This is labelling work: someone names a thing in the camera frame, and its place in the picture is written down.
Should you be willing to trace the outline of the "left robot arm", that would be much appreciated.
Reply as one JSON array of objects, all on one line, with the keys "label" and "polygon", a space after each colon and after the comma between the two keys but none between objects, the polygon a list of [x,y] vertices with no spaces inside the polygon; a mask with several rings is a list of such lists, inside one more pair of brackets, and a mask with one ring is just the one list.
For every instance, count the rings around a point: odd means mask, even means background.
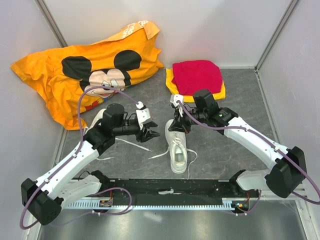
[{"label": "left robot arm", "polygon": [[36,180],[27,178],[22,182],[22,212],[29,212],[37,223],[45,226],[66,206],[85,196],[106,196],[110,191],[110,185],[106,182],[108,178],[98,170],[83,180],[69,182],[87,164],[110,148],[116,137],[134,135],[138,142],[144,143],[160,135],[152,130],[157,124],[142,102],[137,104],[134,115],[133,119],[126,119],[125,109],[118,103],[101,109],[88,130],[81,133],[80,141],[72,152]]}]

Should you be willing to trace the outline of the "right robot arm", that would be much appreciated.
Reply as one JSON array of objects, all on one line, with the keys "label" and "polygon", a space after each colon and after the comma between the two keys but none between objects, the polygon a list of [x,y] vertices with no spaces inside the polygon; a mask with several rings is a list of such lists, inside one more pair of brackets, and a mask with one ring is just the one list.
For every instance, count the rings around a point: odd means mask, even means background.
[{"label": "right robot arm", "polygon": [[219,107],[208,89],[193,95],[195,107],[187,110],[180,94],[170,97],[174,108],[170,132],[188,134],[193,125],[200,125],[241,144],[265,165],[264,170],[240,170],[232,178],[229,191],[235,197],[250,190],[270,190],[280,198],[287,198],[302,183],[306,170],[304,152],[297,146],[292,149],[264,136],[251,127],[228,107]]}]

